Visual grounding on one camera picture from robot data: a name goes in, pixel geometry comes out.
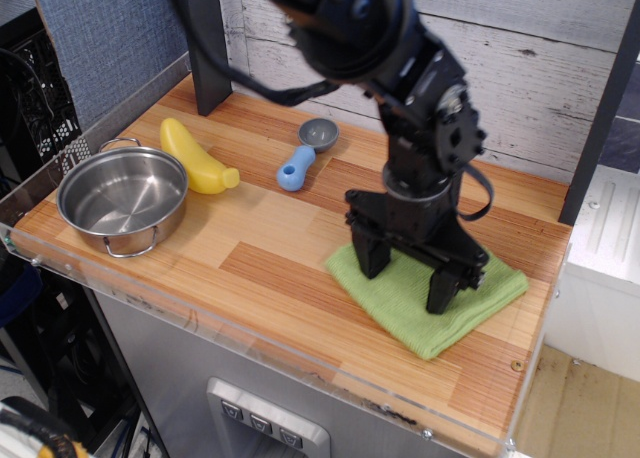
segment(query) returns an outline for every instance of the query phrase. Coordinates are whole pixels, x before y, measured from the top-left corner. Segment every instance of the white appliance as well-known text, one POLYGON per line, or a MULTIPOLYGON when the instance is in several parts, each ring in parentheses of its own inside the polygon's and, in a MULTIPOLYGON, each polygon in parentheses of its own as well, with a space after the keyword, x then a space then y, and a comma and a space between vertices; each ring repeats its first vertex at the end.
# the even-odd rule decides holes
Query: white appliance
POLYGON ((640 381, 640 176, 598 166, 570 239, 545 343, 640 381))

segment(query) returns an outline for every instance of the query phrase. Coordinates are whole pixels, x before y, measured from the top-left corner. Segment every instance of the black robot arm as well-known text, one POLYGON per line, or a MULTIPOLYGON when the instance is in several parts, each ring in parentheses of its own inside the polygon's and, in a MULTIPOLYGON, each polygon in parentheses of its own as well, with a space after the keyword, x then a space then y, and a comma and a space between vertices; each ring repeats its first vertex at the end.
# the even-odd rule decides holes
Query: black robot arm
POLYGON ((491 185, 469 162, 483 152, 464 69, 420 22, 412 0, 272 0, 291 18, 306 61, 338 84, 365 90, 389 135, 386 193, 349 190, 360 268, 375 277, 399 249, 432 267, 427 311, 443 313, 455 294, 478 288, 487 253, 459 218, 462 175, 491 185))

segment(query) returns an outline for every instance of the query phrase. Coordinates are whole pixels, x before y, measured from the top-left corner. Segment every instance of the wooden floor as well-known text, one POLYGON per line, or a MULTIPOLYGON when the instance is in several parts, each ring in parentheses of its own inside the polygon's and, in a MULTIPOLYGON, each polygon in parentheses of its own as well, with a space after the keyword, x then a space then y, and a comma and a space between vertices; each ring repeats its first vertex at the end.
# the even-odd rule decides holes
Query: wooden floor
POLYGON ((544 347, 515 441, 533 458, 640 456, 640 383, 544 347))

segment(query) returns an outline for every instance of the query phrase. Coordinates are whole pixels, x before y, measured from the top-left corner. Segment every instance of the stainless steel pot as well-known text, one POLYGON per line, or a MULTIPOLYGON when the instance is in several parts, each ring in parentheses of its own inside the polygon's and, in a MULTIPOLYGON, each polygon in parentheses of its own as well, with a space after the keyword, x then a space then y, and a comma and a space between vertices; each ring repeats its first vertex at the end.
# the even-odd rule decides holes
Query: stainless steel pot
POLYGON ((173 156, 118 138, 64 177, 58 211, 92 248, 130 258, 153 250, 177 228, 187 187, 187 173, 173 156), (121 140, 138 146, 102 152, 121 140))

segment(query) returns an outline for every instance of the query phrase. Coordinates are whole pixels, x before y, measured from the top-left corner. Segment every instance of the green cloth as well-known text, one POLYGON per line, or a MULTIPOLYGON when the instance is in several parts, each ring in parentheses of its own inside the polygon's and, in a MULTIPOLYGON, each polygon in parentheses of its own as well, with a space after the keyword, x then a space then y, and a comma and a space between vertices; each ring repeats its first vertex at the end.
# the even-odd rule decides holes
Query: green cloth
POLYGON ((425 360, 438 356, 529 286, 524 273, 491 255, 478 290, 458 292, 442 315, 432 315, 426 303, 433 269, 395 249, 391 262, 371 280, 360 271, 353 245, 336 251, 326 266, 374 320, 425 360))

